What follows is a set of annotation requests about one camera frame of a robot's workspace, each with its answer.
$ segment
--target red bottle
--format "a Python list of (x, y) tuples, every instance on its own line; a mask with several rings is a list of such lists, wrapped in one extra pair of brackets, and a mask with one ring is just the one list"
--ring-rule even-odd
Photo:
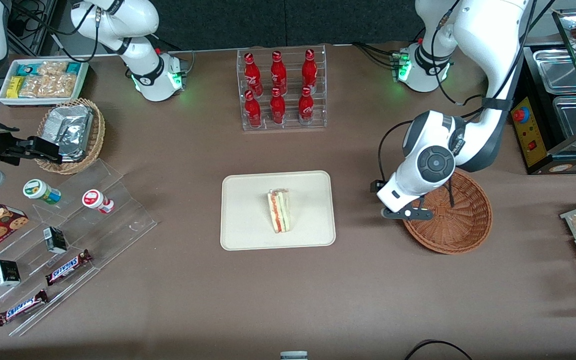
[(286, 102), (283, 100), (283, 96), (281, 96), (281, 89), (276, 86), (272, 88), (270, 109), (272, 109), (272, 121), (277, 125), (283, 124), (286, 114)]
[(312, 124), (312, 110), (315, 102), (310, 96), (310, 87), (304, 86), (301, 90), (301, 98), (299, 99), (299, 122), (301, 125)]
[(251, 90), (246, 90), (246, 116), (251, 128), (261, 127), (261, 107), (257, 100), (254, 99), (254, 94)]
[(244, 61), (246, 62), (246, 82), (248, 83), (248, 88), (253, 92), (254, 97), (258, 98), (263, 95), (261, 72), (254, 63), (254, 57), (251, 53), (248, 52), (244, 55)]
[(317, 92), (317, 63), (315, 63), (315, 51), (310, 48), (306, 50), (306, 62), (301, 68), (301, 75), (303, 86), (309, 87), (311, 94)]
[(279, 51), (272, 51), (270, 73), (272, 74), (272, 86), (278, 87), (281, 95), (285, 95), (288, 92), (288, 75), (286, 66), (281, 61), (281, 53)]

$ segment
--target snickers bar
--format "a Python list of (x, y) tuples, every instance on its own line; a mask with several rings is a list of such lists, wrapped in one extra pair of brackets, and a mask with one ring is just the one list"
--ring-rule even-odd
[(89, 262), (92, 260), (92, 256), (88, 252), (88, 250), (84, 250), (80, 252), (77, 257), (66, 262), (62, 267), (56, 269), (50, 275), (46, 275), (46, 280), (48, 281), (48, 286), (54, 285), (55, 283), (59, 282), (60, 280), (64, 279), (66, 276), (70, 275), (73, 271), (75, 271), (81, 265)]
[(19, 305), (13, 307), (12, 309), (0, 313), (0, 326), (4, 326), (12, 319), (17, 317), (20, 314), (27, 313), (29, 310), (45, 303), (49, 303), (50, 299), (48, 298), (48, 294), (45, 290), (39, 291), (38, 294), (29, 298), (28, 300), (20, 303)]

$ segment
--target white tray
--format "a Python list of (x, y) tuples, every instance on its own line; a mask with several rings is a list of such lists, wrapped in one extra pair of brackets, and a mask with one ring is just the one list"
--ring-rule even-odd
[[(290, 190), (292, 229), (275, 234), (267, 193)], [(299, 171), (231, 175), (221, 192), (221, 247), (256, 250), (329, 246), (334, 242), (330, 175)]]

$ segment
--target clear acrylic bottle rack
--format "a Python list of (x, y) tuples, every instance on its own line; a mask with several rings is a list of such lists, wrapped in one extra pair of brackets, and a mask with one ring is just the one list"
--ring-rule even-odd
[[(312, 49), (315, 52), (315, 63), (317, 63), (317, 91), (312, 94), (315, 106), (312, 112), (313, 121), (310, 125), (299, 123), (299, 99), (301, 98), (302, 76), (301, 68), (306, 61), (306, 50)], [(286, 103), (285, 121), (278, 125), (272, 121), (270, 111), (270, 100), (272, 99), (272, 77), (270, 67), (272, 66), (272, 51), (281, 51), (283, 64), (288, 75), (288, 92), (283, 95)], [(261, 72), (261, 82), (263, 85), (263, 95), (257, 98), (261, 106), (261, 127), (253, 128), (249, 125), (246, 117), (246, 99), (244, 93), (248, 90), (246, 82), (246, 62), (244, 55), (252, 53), (254, 63)], [(262, 130), (294, 130), (324, 128), (327, 125), (327, 63), (326, 46), (295, 46), (277, 48), (248, 48), (237, 51), (237, 80), (239, 84), (239, 101), (241, 104), (241, 121), (245, 131)]]
[[(62, 198), (55, 205), (37, 201), (36, 216), (23, 234), (6, 239), (0, 244), (0, 260), (17, 262), (21, 284), (0, 286), (0, 313), (22, 303), (39, 290), (45, 289), (50, 302), (40, 305), (35, 312), (23, 314), (1, 328), (10, 336), (23, 335), (48, 315), (59, 304), (93, 278), (111, 260), (129, 248), (157, 223), (120, 182), (121, 174), (98, 159), (86, 170), (74, 175), (56, 188)], [(89, 189), (98, 189), (114, 201), (114, 210), (102, 214), (84, 207), (81, 197)], [(54, 226), (63, 231), (68, 251), (52, 253), (43, 240), (43, 229)], [(72, 260), (87, 249), (93, 260), (76, 269), (61, 282), (48, 287), (45, 275)]]

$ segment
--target wicker basket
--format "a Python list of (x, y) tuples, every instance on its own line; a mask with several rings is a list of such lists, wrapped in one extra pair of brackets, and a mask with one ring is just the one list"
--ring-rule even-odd
[(431, 220), (404, 220), (412, 236), (437, 253), (463, 254), (478, 248), (492, 228), (492, 208), (481, 186), (460, 171), (452, 175), (454, 207), (442, 186), (425, 196), (423, 207), (432, 210)]
[[(63, 175), (76, 174), (88, 166), (91, 166), (94, 160), (99, 157), (99, 153), (103, 146), (103, 136), (105, 135), (105, 120), (103, 119), (103, 114), (92, 101), (86, 100), (85, 98), (78, 98), (73, 101), (64, 102), (63, 104), (57, 105), (57, 108), (73, 107), (74, 105), (86, 105), (94, 111), (92, 129), (90, 129), (90, 136), (88, 137), (86, 148), (86, 157), (80, 162), (64, 162), (63, 164), (54, 164), (45, 160), (37, 160), (37, 163), (43, 170)], [(43, 117), (43, 121), (41, 121), (41, 124), (39, 125), (39, 136), (43, 133), (43, 127), (46, 124), (49, 114), (50, 112)]]

